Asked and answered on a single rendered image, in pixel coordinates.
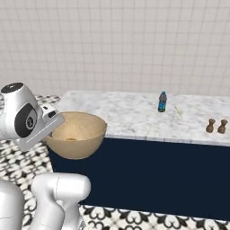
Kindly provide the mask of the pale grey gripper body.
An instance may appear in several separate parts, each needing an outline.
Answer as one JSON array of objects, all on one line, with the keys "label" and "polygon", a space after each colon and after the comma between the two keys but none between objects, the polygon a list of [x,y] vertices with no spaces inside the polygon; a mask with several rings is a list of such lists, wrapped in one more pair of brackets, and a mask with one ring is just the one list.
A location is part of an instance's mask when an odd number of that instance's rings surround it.
[{"label": "pale grey gripper body", "polygon": [[48,136],[54,129],[65,121],[61,113],[50,112],[43,115],[37,122],[35,129],[28,137],[16,140],[16,144],[22,151],[28,151],[43,138]]}]

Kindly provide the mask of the tan wooden bowl basket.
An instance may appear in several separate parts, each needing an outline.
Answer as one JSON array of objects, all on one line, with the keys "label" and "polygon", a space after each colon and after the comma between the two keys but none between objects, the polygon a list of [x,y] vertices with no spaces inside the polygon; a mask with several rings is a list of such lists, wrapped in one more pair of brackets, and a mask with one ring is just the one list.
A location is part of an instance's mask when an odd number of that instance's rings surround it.
[{"label": "tan wooden bowl basket", "polygon": [[48,147],[66,159],[84,159],[101,145],[107,123],[96,115],[79,111],[62,112],[65,122],[45,137]]}]

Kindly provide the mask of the dark navy counter cabinet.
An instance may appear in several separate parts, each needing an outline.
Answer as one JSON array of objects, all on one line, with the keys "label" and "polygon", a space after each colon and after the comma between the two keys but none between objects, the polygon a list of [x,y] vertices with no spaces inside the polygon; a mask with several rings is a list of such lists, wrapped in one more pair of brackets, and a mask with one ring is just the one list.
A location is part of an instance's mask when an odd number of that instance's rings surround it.
[{"label": "dark navy counter cabinet", "polygon": [[56,173],[89,177],[85,205],[230,221],[230,147],[106,138],[82,160],[49,151]]}]

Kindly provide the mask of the blue plastic bottle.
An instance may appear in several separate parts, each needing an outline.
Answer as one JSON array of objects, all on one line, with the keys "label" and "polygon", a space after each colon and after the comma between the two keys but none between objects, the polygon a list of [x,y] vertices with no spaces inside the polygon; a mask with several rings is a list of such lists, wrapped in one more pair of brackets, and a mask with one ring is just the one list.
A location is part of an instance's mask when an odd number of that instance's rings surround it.
[{"label": "blue plastic bottle", "polygon": [[159,112],[165,112],[166,102],[167,102],[166,92],[161,92],[159,96],[159,103],[158,103]]}]

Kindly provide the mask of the brown wooden shaker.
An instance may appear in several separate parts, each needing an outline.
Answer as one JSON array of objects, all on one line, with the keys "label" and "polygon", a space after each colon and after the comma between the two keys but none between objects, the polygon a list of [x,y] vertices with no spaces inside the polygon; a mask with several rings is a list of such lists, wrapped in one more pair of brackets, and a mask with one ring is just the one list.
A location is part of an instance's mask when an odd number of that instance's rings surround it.
[{"label": "brown wooden shaker", "polygon": [[216,122],[216,121],[215,121],[214,119],[210,119],[210,120],[208,121],[208,125],[207,125],[207,127],[206,127],[206,131],[207,131],[208,133],[212,133],[212,132],[213,132],[215,122]]},{"label": "brown wooden shaker", "polygon": [[228,121],[226,119],[222,119],[221,124],[217,129],[217,132],[220,134],[224,134],[226,132],[226,124],[227,123],[228,123]]}]

